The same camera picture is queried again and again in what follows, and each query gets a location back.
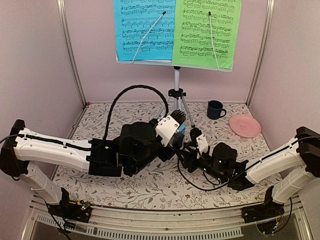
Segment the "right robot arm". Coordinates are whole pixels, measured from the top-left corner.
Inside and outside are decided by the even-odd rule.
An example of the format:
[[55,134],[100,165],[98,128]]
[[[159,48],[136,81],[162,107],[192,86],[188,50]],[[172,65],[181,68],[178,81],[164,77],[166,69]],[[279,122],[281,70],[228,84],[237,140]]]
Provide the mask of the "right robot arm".
[[279,183],[265,193],[259,206],[262,218],[269,218],[292,195],[320,176],[320,135],[307,127],[299,127],[296,135],[283,146],[252,160],[239,162],[238,152],[220,142],[211,148],[204,134],[194,128],[191,141],[177,151],[178,166],[192,173],[200,169],[221,184],[236,191],[249,189],[262,180],[292,169]]

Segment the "blue metronome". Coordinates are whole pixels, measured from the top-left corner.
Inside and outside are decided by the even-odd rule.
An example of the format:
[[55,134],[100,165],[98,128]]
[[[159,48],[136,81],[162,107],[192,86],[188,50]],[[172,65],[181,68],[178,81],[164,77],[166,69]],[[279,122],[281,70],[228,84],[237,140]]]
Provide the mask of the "blue metronome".
[[186,132],[186,126],[182,123],[179,128],[176,130],[173,139],[172,139],[172,146],[182,146],[184,143]]

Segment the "green sheet music page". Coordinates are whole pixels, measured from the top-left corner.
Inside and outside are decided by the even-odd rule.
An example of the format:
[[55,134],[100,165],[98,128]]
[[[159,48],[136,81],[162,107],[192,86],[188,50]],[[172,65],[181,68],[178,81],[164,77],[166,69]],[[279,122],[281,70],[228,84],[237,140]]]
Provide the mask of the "green sheet music page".
[[231,70],[240,0],[176,1],[172,64]]

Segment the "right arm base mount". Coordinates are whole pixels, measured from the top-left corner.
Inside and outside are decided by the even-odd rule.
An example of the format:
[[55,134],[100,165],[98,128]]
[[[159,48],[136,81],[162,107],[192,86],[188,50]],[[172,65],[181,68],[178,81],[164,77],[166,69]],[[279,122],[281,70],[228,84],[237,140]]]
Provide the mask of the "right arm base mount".
[[282,204],[257,204],[243,207],[241,216],[245,223],[259,222],[256,224],[258,231],[263,235],[272,235],[278,229],[284,218]]

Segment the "light blue music stand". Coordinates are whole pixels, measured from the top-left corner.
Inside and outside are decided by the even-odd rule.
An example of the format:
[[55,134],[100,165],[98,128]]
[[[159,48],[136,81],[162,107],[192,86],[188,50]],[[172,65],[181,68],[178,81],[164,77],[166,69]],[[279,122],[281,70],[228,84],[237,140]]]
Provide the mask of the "light blue music stand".
[[[118,63],[123,64],[135,64],[136,57],[141,49],[141,46],[143,45],[144,40],[147,38],[147,36],[150,34],[150,32],[153,30],[153,28],[156,26],[156,24],[165,16],[167,12],[163,11],[160,16],[156,19],[156,21],[153,23],[153,25],[150,27],[150,29],[145,33],[145,35],[141,38],[138,47],[136,49],[136,52],[130,61],[120,61],[118,55],[116,55],[116,61]],[[164,108],[167,108],[167,102],[173,98],[174,103],[174,109],[175,110],[182,110],[182,106],[184,106],[184,109],[187,113],[188,119],[190,121],[191,127],[195,127],[195,123],[193,121],[193,118],[191,116],[189,107],[187,106],[187,102],[185,100],[185,97],[187,96],[187,93],[184,92],[182,88],[180,88],[180,66],[172,65],[172,61],[169,60],[140,60],[138,64],[141,65],[159,65],[159,66],[170,66],[174,69],[174,88],[168,90],[168,99],[164,101],[164,106],[159,110],[156,117],[160,117],[160,114],[164,110]]]

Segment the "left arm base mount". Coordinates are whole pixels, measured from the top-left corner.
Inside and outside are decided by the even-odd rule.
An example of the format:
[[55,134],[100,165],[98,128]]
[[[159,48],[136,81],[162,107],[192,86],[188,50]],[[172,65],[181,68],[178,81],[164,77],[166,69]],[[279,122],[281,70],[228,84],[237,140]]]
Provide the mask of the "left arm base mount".
[[48,212],[64,220],[88,223],[92,214],[91,204],[83,200],[71,202],[69,192],[64,188],[61,188],[61,193],[61,199],[57,205],[48,205]]

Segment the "blue sheet music page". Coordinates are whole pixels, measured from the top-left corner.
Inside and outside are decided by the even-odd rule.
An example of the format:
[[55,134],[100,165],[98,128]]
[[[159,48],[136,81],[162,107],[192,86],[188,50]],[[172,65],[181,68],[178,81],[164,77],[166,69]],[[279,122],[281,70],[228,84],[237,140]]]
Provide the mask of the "blue sheet music page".
[[120,62],[172,60],[175,0],[115,0],[113,9]]

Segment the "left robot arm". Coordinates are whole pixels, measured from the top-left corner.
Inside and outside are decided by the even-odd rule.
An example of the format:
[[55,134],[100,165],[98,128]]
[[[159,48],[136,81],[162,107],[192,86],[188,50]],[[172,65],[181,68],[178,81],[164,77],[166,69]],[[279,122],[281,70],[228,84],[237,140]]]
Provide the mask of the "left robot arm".
[[18,119],[1,140],[0,169],[27,183],[63,217],[70,217],[75,210],[68,191],[56,186],[38,163],[66,166],[93,176],[133,176],[155,158],[167,160],[174,154],[174,143],[185,119],[179,109],[166,110],[163,117],[149,122],[123,125],[113,140],[103,136],[74,141],[39,134]]

